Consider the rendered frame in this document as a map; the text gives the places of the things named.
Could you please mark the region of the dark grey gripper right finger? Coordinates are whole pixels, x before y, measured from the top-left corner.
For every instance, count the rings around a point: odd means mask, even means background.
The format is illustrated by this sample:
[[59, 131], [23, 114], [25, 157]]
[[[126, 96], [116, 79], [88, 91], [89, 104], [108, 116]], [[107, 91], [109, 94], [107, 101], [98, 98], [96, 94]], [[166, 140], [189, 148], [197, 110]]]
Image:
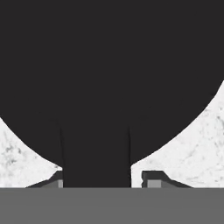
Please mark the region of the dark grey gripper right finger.
[[170, 179], [164, 171], [142, 171], [142, 188], [190, 188]]

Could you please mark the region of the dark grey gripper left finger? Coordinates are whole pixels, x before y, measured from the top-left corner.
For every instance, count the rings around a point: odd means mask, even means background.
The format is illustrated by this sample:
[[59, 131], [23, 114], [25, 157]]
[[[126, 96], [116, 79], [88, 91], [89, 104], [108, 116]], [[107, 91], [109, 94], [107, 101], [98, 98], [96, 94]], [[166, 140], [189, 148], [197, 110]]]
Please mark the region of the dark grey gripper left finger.
[[56, 171], [48, 180], [41, 181], [37, 184], [30, 185], [30, 188], [62, 188], [63, 187], [63, 173]]

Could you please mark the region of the black blender lid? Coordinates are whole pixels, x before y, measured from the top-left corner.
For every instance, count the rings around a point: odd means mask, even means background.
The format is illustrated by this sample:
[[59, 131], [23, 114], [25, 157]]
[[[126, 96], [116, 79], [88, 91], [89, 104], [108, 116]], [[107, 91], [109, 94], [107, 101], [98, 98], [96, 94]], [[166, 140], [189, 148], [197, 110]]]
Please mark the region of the black blender lid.
[[65, 187], [131, 187], [156, 155], [218, 184], [224, 0], [0, 0], [0, 118]]

